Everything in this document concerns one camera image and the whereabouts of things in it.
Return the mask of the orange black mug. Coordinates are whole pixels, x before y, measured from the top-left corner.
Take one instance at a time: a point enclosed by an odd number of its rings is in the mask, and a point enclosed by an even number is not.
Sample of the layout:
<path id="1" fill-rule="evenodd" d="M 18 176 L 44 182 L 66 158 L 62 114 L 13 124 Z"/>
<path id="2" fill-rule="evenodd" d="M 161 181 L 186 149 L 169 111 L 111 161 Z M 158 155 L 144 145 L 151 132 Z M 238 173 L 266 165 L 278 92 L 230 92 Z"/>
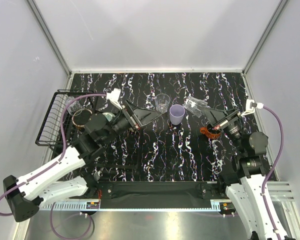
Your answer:
<path id="1" fill-rule="evenodd" d="M 205 135 L 208 139 L 211 139 L 211 140 L 216 140 L 220 137 L 221 133 L 213 133 L 211 131 L 208 130 L 207 127 L 201 127 L 200 128 L 200 133 Z"/>

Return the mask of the small clear glass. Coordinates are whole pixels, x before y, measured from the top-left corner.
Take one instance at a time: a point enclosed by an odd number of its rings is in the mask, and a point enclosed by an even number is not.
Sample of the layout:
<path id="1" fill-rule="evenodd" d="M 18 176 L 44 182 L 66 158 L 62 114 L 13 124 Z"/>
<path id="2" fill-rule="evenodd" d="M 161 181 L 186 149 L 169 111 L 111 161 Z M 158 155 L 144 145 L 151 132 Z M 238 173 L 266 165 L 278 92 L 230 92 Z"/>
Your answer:
<path id="1" fill-rule="evenodd" d="M 72 102 L 75 98 L 73 96 L 68 96 L 65 100 L 65 104 L 68 105 L 70 102 Z M 83 107 L 79 103 L 78 100 L 72 102 L 69 107 L 67 108 L 67 111 L 70 115 L 74 115 L 77 111 L 81 110 Z"/>
<path id="2" fill-rule="evenodd" d="M 192 113 L 194 116 L 200 118 L 203 113 L 202 113 L 202 108 L 206 107 L 208 103 L 202 99 L 197 99 L 193 96 L 188 96 L 183 103 L 183 107 Z"/>

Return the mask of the green glazed ceramic mug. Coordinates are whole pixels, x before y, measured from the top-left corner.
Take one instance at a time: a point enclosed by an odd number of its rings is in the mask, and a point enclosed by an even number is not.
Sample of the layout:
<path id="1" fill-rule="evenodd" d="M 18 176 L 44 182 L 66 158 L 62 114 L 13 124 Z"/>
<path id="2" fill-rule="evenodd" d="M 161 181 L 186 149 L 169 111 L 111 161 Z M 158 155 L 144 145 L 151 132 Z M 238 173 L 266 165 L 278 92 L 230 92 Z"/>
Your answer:
<path id="1" fill-rule="evenodd" d="M 102 114 L 106 117 L 108 122 L 111 122 L 116 116 L 114 113 L 111 112 L 103 112 Z"/>

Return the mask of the black mug red inside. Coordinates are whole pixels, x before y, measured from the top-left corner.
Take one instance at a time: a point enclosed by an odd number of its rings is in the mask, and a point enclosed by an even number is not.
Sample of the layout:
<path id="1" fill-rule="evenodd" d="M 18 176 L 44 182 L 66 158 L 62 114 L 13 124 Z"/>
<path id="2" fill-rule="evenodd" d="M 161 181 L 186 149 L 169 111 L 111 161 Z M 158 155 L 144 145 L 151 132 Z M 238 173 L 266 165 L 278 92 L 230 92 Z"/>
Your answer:
<path id="1" fill-rule="evenodd" d="M 91 118 L 92 114 L 92 111 L 89 109 L 77 110 L 71 118 L 73 125 L 79 130 L 83 129 L 85 124 Z"/>

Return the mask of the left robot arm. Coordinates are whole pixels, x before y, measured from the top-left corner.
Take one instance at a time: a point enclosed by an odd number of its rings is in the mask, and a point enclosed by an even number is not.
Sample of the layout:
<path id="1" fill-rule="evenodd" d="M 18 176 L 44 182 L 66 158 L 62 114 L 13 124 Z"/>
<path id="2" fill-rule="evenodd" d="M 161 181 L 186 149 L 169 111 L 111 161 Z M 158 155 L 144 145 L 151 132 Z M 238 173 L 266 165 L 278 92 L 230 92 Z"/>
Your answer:
<path id="1" fill-rule="evenodd" d="M 105 152 L 107 144 L 128 130 L 138 131 L 161 113 L 133 105 L 128 100 L 118 105 L 117 113 L 92 114 L 84 125 L 84 132 L 70 145 L 64 144 L 62 153 L 36 170 L 3 180 L 4 198 L 17 223 L 34 216 L 40 208 L 71 197 L 91 199 L 98 187 L 91 175 L 75 177 L 57 183 L 61 177 L 91 164 Z"/>

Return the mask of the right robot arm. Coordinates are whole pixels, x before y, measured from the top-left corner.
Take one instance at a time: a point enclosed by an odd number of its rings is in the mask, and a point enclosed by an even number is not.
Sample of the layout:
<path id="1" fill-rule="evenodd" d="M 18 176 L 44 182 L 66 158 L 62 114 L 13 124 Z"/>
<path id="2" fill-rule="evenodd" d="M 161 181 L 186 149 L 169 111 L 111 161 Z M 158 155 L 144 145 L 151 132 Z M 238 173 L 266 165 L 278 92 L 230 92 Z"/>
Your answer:
<path id="1" fill-rule="evenodd" d="M 209 121 L 208 129 L 213 133 L 224 132 L 237 150 L 232 157 L 233 173 L 219 178 L 216 192 L 219 197 L 231 200 L 249 240 L 288 240 L 290 237 L 276 213 L 267 186 L 274 169 L 266 172 L 262 162 L 269 138 L 261 131 L 245 133 L 240 125 L 241 118 L 256 109 L 266 109 L 266 106 L 252 102 L 244 112 L 235 108 L 203 109 Z"/>

